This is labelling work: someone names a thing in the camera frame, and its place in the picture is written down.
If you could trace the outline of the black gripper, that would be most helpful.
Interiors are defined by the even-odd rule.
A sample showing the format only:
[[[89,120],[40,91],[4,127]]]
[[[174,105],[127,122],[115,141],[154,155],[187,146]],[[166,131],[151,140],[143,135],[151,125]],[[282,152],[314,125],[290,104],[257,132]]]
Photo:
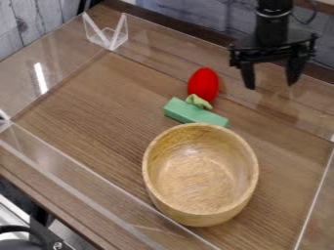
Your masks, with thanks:
[[[288,84],[293,86],[301,79],[308,60],[316,54],[318,34],[302,29],[290,29],[278,44],[260,42],[256,34],[243,38],[229,47],[230,66],[241,69],[245,85],[256,89],[254,63],[285,60]]]

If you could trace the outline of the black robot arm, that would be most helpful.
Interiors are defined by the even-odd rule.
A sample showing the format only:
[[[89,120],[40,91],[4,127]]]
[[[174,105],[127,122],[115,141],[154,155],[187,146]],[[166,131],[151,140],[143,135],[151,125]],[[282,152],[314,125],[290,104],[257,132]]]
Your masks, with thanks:
[[[302,76],[306,62],[316,54],[314,31],[293,29],[294,0],[257,0],[256,28],[250,36],[230,45],[230,66],[241,70],[245,85],[256,89],[254,65],[286,63],[288,85],[294,85]]]

